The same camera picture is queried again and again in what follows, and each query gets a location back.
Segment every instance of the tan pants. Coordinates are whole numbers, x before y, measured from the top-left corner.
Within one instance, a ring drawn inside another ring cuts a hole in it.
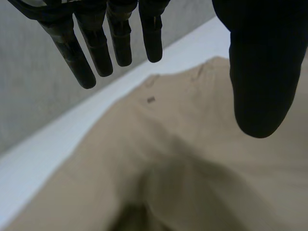
[[[7,231],[307,230],[298,120],[291,109],[271,137],[244,135],[225,59],[151,76],[95,124]]]

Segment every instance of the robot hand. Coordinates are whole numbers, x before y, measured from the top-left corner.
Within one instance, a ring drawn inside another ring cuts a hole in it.
[[[9,1],[28,18],[41,23],[84,88],[93,87],[95,77],[74,35],[73,13],[101,76],[113,71],[102,29],[105,11],[118,64],[131,63],[128,18],[137,0]],[[218,18],[231,32],[230,76],[237,123],[248,135],[267,137],[282,123],[295,96],[308,45],[308,1],[212,1]],[[168,2],[139,0],[144,43],[151,62],[159,61],[162,55],[160,15]]]
[[[113,67],[102,25],[107,16],[116,61],[119,66],[132,62],[128,19],[138,0],[9,0],[30,19],[37,20],[51,36],[79,84],[93,88],[95,76],[74,34],[75,14],[98,74],[106,77]],[[143,39],[150,62],[163,55],[161,14],[170,0],[139,0]]]

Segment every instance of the gray wall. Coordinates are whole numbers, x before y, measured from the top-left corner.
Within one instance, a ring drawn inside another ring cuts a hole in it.
[[[163,45],[170,45],[214,15],[211,0],[172,0],[162,16]],[[40,25],[25,18],[9,2],[0,1],[0,153],[144,61],[138,11],[133,13],[130,25],[132,65],[117,66],[109,47],[114,73],[101,78],[90,62],[97,85],[85,90]],[[110,42],[108,25],[104,23],[103,27]],[[76,36],[90,61],[77,28]]]

